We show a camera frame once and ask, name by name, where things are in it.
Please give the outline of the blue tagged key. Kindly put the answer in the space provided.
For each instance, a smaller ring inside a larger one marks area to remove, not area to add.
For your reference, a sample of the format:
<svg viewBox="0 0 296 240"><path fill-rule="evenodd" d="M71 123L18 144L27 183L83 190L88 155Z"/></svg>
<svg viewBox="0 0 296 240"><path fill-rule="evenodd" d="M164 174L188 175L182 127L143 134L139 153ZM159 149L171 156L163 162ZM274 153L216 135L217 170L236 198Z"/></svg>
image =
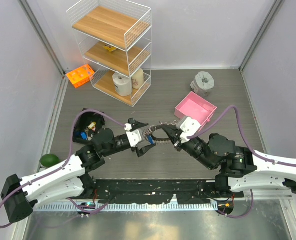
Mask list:
<svg viewBox="0 0 296 240"><path fill-rule="evenodd" d="M146 139L147 139L148 143L150 143L151 145L154 144L154 140L153 140L153 138L150 135L147 135L146 136Z"/></svg>

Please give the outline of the yellow tagged key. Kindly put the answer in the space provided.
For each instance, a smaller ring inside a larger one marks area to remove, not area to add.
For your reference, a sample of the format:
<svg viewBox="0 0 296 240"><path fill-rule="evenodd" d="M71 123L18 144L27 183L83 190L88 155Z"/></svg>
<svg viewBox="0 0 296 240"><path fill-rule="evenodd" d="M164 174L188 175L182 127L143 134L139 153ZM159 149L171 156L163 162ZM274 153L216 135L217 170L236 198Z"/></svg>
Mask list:
<svg viewBox="0 0 296 240"><path fill-rule="evenodd" d="M95 126L96 126L96 122L93 121L88 125L88 128L93 129L93 128L95 128Z"/></svg>

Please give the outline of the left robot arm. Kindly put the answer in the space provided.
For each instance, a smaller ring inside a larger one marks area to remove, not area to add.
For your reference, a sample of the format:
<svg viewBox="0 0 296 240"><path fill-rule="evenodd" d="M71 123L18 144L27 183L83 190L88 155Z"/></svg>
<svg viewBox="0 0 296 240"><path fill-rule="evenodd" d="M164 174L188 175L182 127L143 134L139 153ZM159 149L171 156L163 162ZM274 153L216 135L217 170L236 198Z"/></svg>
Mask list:
<svg viewBox="0 0 296 240"><path fill-rule="evenodd" d="M34 209L52 201L69 197L91 198L95 184L89 173L104 165L104 157L125 150L131 150L141 157L155 146L150 144L138 148L138 144L144 141L141 128L145 126L130 118L125 134L119 136L115 136L109 128L102 128L90 144L75 154L69 154L67 160L26 177L19 178L16 174L9 176L1 192L1 204L9 223L25 219Z"/></svg>

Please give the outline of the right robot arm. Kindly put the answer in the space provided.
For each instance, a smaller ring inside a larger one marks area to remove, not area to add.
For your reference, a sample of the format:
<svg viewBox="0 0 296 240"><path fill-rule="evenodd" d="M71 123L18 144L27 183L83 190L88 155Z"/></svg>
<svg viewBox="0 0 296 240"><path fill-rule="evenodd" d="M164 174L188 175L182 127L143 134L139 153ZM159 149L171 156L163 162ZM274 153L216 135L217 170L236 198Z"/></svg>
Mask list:
<svg viewBox="0 0 296 240"><path fill-rule="evenodd" d="M185 136L174 125L162 125L177 151L184 151L208 170L219 170L209 192L228 198L248 190L286 190L296 194L296 159L266 155L235 145L213 133L208 142Z"/></svg>

